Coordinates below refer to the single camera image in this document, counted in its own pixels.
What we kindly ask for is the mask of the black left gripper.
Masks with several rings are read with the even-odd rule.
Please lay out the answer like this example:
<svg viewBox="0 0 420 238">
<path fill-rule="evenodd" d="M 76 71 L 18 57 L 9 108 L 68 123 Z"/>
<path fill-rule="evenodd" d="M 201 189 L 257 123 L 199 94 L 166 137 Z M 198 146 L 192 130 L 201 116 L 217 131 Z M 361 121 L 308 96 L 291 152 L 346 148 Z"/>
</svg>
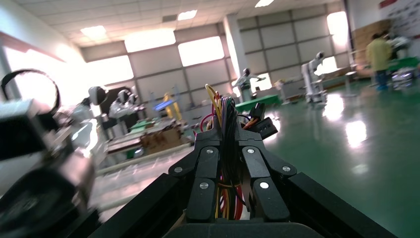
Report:
<svg viewBox="0 0 420 238">
<path fill-rule="evenodd" d="M 98 228 L 88 203 L 91 164 L 43 165 L 20 178 L 0 200 L 2 238 L 87 238 Z"/>
</svg>

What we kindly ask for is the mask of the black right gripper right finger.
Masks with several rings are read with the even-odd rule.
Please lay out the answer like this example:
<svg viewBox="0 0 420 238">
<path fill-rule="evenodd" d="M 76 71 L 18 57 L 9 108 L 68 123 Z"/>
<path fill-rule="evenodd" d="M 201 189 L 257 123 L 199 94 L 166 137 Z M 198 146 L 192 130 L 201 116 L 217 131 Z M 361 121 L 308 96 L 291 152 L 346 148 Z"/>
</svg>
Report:
<svg viewBox="0 0 420 238">
<path fill-rule="evenodd" d="M 250 218 L 288 222 L 290 211 L 277 186 L 284 185 L 297 169 L 269 152 L 256 132 L 239 128 L 238 150 L 244 163 L 241 185 Z"/>
</svg>

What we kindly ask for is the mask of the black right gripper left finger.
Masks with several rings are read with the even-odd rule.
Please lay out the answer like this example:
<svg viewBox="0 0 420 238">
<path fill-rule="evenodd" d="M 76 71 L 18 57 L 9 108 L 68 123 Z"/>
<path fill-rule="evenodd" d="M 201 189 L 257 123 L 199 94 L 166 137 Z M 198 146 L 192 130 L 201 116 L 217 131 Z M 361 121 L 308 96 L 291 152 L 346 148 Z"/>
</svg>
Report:
<svg viewBox="0 0 420 238">
<path fill-rule="evenodd" d="M 188 223 L 211 223 L 216 218 L 220 149 L 221 129 L 200 132 L 194 150 L 168 170 L 171 176 L 181 180 L 181 198 L 187 199 L 181 203 L 186 205 Z"/>
</svg>

